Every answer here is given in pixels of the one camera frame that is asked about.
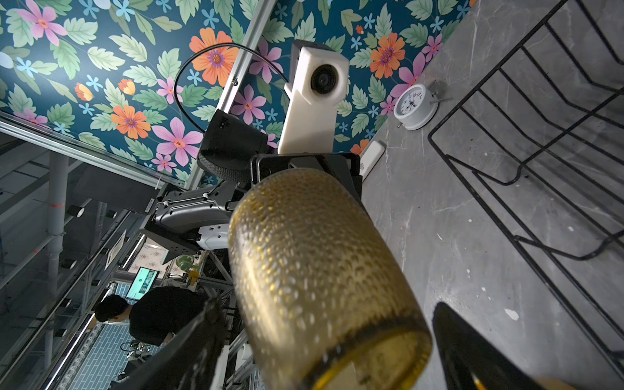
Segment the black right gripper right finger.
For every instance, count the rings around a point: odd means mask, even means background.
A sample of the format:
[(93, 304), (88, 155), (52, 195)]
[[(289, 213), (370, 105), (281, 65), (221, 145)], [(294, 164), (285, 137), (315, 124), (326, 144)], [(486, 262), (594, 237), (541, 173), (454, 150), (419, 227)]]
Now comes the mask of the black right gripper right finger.
[(432, 327), (448, 389), (541, 389), (449, 305), (436, 305)]

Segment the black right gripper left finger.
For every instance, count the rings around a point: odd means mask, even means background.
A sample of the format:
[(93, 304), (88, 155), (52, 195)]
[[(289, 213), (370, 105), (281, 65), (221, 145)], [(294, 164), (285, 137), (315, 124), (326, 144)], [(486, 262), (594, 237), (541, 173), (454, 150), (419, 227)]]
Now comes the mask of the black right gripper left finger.
[(211, 299), (178, 336), (111, 389), (209, 389), (228, 326), (220, 302)]

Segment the olive green glass cup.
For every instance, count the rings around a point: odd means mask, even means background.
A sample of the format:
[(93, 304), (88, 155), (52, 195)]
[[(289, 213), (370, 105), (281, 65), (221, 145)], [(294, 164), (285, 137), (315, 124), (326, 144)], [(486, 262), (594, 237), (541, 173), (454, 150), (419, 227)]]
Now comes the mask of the olive green glass cup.
[(255, 185), (228, 234), (237, 300), (269, 389), (410, 389), (432, 336), (371, 218), (310, 168)]

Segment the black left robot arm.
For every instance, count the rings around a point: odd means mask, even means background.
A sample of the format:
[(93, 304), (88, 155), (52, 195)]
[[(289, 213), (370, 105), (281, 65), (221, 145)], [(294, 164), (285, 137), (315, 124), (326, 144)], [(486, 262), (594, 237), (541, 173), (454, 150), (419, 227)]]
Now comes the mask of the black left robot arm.
[(268, 138), (266, 133), (219, 110), (204, 134), (198, 166), (219, 177), (220, 182), (210, 189), (190, 191), (166, 185), (150, 202), (141, 232), (173, 257), (225, 250), (232, 213), (245, 194), (262, 180), (295, 168), (326, 172), (356, 200), (361, 198), (357, 154), (278, 154)]

